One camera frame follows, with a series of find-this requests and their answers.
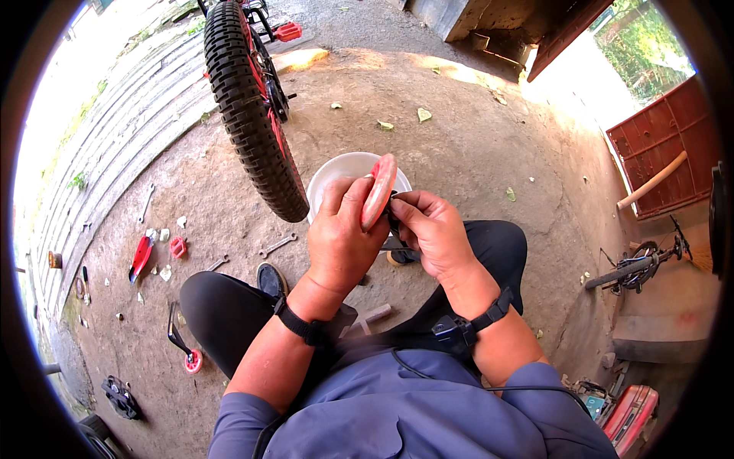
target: concrete floor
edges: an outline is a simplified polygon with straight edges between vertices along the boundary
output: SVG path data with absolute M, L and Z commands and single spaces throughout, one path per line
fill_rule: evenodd
M 594 377 L 608 346 L 615 304 L 599 292 L 586 293 L 579 276 L 606 271 L 598 247 L 615 257 L 627 239 L 614 213 L 623 187 L 593 118 L 573 94 L 529 98 L 510 73 L 473 70 L 493 64 L 441 43 L 412 16 L 381 0 L 347 3 L 346 13 L 337 9 L 341 3 L 292 7 L 305 29 L 313 27 L 310 41 L 331 50 L 326 59 L 282 78 L 286 92 L 299 95 L 284 130 L 305 184 L 340 153 L 393 153 L 414 189 L 443 196 L 464 218 L 517 223 L 528 239 L 524 319 L 534 331 L 543 330 L 539 342 L 560 372 L 572 380 Z M 431 72 L 435 65 L 441 75 Z M 487 86 L 502 90 L 508 104 L 499 104 Z M 334 101 L 344 108 L 331 110 Z M 419 107 L 433 118 L 419 124 Z M 378 118 L 395 130 L 381 131 Z M 146 222 L 139 225 L 134 216 L 150 183 L 156 191 Z M 514 189 L 516 202 L 507 199 L 507 187 Z M 188 218 L 186 229 L 175 224 L 182 215 Z M 143 275 L 131 286 L 128 263 L 146 228 L 169 228 L 172 236 L 186 237 L 189 256 L 172 260 L 167 246 L 157 243 L 146 271 L 171 264 L 171 280 Z M 207 358 L 199 374 L 185 373 L 184 354 L 166 338 L 167 304 L 178 299 L 190 275 L 224 253 L 231 262 L 219 271 L 254 283 L 258 250 L 290 231 L 298 241 L 270 260 L 294 285 L 308 267 L 308 223 L 285 223 L 267 209 L 234 157 L 218 116 L 163 153 L 101 224 L 83 260 L 92 305 L 83 306 L 72 295 L 64 317 L 84 355 L 97 400 L 92 407 L 132 456 L 206 455 L 226 378 Z M 377 330 L 410 317 L 436 285 L 419 266 L 395 268 L 384 256 L 369 275 L 370 284 L 358 286 L 346 302 L 360 311 L 390 303 L 396 313 Z M 115 319 L 117 312 L 124 321 Z M 77 314 L 88 328 L 76 322 Z M 181 334 L 197 345 L 186 326 Z M 126 421 L 113 412 L 99 388 L 107 375 L 131 384 L 145 421 Z

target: black pants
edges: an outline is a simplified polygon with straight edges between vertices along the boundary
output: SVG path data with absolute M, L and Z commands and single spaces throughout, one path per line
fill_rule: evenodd
M 468 221 L 464 226 L 477 259 L 500 288 L 508 286 L 512 290 L 515 297 L 512 305 L 522 314 L 520 280 L 528 252 L 523 230 L 501 220 Z M 234 375 L 250 343 L 272 317 L 275 302 L 276 299 L 267 293 L 216 272 L 198 272 L 181 287 L 181 311 L 189 329 L 229 378 Z M 368 336 L 362 342 L 370 346 L 438 350 L 431 327 L 444 315 L 455 316 L 443 287 L 439 286 L 413 317 L 384 333 Z M 304 388 L 316 385 L 343 354 L 339 347 L 317 348 Z

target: blue shirt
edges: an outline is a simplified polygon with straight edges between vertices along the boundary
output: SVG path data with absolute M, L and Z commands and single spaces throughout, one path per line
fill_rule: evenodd
M 616 458 L 581 407 L 557 391 L 484 391 L 450 355 L 381 353 L 321 383 L 281 425 L 265 458 Z M 511 386 L 562 387 L 547 364 L 519 368 Z M 249 458 L 277 411 L 254 395 L 222 398 L 210 458 Z

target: bicycle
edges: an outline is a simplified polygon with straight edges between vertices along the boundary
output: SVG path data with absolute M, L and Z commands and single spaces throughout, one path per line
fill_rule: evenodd
M 622 254 L 622 260 L 618 263 L 614 263 L 609 255 L 601 250 L 609 263 L 614 266 L 614 271 L 602 275 L 598 278 L 592 279 L 584 285 L 586 290 L 591 290 L 597 286 L 605 283 L 614 282 L 607 286 L 602 287 L 604 289 L 611 289 L 613 294 L 620 294 L 622 287 L 628 290 L 634 290 L 637 293 L 642 291 L 642 284 L 650 280 L 655 273 L 658 271 L 660 263 L 668 261 L 673 255 L 677 256 L 680 260 L 683 257 L 683 251 L 688 254 L 688 257 L 693 261 L 693 255 L 691 254 L 691 248 L 680 230 L 680 226 L 676 219 L 671 215 L 670 219 L 673 220 L 675 225 L 675 242 L 673 246 L 668 250 L 663 250 L 658 247 L 654 241 L 646 241 L 640 244 L 635 249 L 632 256 L 628 256 L 627 252 Z
M 295 223 L 308 214 L 309 205 L 300 174 L 281 127 L 288 121 L 288 101 L 275 66 L 261 37 L 268 43 L 301 36 L 299 24 L 271 27 L 265 0 L 231 0 L 207 9 L 204 54 L 214 99 L 240 163 L 270 209 Z M 260 23 L 262 32 L 254 25 Z

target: hand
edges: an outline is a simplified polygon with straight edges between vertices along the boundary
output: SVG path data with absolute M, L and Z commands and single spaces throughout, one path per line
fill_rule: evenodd
M 388 237 L 386 216 L 363 233 L 360 215 L 374 178 L 340 178 L 324 191 L 319 213 L 308 231 L 311 268 L 307 275 L 344 299 L 367 273 Z
M 410 191 L 395 195 L 391 208 L 400 220 L 400 239 L 422 253 L 423 268 L 444 287 L 460 281 L 467 268 L 476 269 L 459 211 L 447 200 Z

